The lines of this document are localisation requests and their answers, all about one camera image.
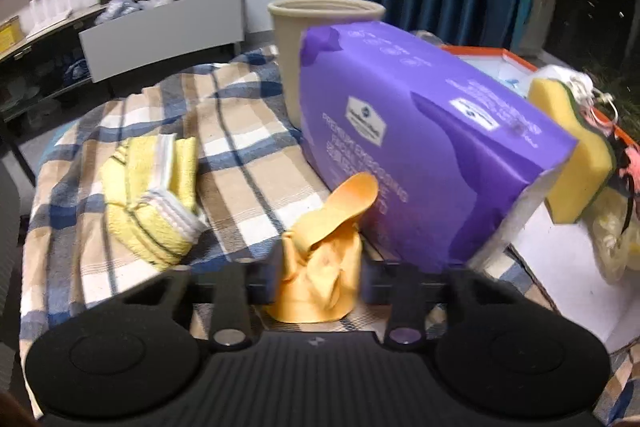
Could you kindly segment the yellow green sponge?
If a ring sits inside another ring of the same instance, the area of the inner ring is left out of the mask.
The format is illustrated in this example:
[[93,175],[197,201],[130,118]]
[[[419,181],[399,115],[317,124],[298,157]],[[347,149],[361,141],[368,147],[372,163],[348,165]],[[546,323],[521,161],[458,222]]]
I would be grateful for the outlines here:
[[600,130],[585,120],[573,93],[561,81],[535,78],[527,100],[576,141],[546,198],[553,223],[571,225],[582,217],[611,178],[616,166],[612,146]]

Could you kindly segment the purple tissue pack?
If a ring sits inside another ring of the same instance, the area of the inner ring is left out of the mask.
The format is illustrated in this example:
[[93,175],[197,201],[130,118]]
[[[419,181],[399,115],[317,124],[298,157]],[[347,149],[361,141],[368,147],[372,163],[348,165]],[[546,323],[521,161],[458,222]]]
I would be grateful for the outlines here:
[[361,228],[426,272],[518,235],[576,145],[539,109],[437,46],[382,22],[333,25],[300,70],[303,151],[329,187],[378,179]]

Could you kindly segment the grey tv cabinet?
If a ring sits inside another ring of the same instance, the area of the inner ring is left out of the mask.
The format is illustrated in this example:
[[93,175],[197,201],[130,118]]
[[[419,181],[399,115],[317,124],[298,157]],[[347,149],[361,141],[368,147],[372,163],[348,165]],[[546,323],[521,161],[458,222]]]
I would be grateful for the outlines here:
[[245,38],[244,0],[172,0],[97,25],[103,11],[98,5],[76,12],[3,52],[1,62],[25,64],[69,34],[88,66],[76,83],[80,87],[217,46],[238,48]]

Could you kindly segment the pink fuzzy sock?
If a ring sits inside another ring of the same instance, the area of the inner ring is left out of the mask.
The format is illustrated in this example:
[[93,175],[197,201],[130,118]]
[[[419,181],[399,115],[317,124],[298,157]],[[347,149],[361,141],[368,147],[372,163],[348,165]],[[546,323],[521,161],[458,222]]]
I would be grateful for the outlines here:
[[637,147],[627,146],[623,149],[618,175],[627,184],[629,194],[634,199],[636,212],[639,212],[640,154]]

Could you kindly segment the yellow striped towel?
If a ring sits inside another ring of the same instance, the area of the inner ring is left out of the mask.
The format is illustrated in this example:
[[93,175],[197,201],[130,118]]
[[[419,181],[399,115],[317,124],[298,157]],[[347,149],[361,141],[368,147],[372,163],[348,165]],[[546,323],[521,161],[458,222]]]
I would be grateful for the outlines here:
[[193,136],[143,135],[120,143],[100,169],[108,231],[158,269],[178,265],[208,229],[197,174]]

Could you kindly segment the orange cloth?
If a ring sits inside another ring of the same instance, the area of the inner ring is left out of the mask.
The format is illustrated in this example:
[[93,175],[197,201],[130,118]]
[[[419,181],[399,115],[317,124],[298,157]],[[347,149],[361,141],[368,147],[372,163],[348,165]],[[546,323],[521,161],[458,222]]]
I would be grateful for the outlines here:
[[377,198],[378,180],[358,172],[282,234],[282,275],[267,307],[273,320],[326,323],[352,312],[360,287],[359,222]]

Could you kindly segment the yellow box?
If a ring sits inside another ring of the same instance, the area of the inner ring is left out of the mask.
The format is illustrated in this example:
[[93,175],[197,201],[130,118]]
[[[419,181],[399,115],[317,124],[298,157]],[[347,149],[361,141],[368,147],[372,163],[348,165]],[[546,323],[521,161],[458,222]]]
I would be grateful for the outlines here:
[[0,52],[6,52],[25,38],[20,18],[14,16],[0,24]]

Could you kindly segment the white router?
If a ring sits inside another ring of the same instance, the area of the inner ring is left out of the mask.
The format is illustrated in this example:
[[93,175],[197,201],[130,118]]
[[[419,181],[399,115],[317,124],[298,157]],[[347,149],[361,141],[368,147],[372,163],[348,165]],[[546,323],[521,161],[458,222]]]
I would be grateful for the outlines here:
[[32,28],[27,37],[32,38],[41,34],[63,20],[67,20],[72,13],[72,0],[32,0],[29,2]]

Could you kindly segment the pale yellow plastic bag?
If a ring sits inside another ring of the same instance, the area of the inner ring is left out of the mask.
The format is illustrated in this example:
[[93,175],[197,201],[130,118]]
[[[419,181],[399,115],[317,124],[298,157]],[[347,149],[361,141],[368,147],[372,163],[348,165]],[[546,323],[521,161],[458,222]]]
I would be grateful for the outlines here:
[[626,271],[639,270],[639,218],[636,203],[605,187],[585,211],[594,257],[602,277],[620,281]]

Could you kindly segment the plaid blanket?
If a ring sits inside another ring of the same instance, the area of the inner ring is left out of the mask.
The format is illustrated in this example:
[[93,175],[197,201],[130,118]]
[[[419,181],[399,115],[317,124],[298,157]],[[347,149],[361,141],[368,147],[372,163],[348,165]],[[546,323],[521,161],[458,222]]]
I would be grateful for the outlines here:
[[320,51],[318,174],[273,51],[68,132],[25,244],[47,426],[634,426],[639,347],[465,266],[573,139],[445,50]]

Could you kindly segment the beige cylindrical bin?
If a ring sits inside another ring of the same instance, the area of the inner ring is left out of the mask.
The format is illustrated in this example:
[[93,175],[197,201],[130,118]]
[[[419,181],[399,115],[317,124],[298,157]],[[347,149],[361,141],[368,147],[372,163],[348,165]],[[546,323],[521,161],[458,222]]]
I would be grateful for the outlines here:
[[268,4],[288,120],[302,127],[300,70],[324,48],[337,50],[333,25],[382,20],[386,9],[367,0],[277,0]]

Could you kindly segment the orange rimmed white box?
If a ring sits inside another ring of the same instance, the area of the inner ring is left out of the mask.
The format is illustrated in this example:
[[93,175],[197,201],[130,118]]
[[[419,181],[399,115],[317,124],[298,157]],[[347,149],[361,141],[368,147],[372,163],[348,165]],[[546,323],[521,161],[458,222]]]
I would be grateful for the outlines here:
[[[615,106],[614,98],[598,89],[588,75],[559,65],[536,67],[504,49],[448,46],[447,50],[525,98],[535,78],[564,83],[585,120],[600,130],[612,146],[616,166],[605,187],[634,201],[618,169],[623,149],[635,146],[639,150],[638,144],[618,127],[616,115],[604,115],[606,108]],[[639,270],[626,271],[615,284],[602,277],[585,211],[571,225],[555,225],[544,202],[512,245],[550,303],[564,317],[589,329],[608,351],[616,351],[639,338]]]

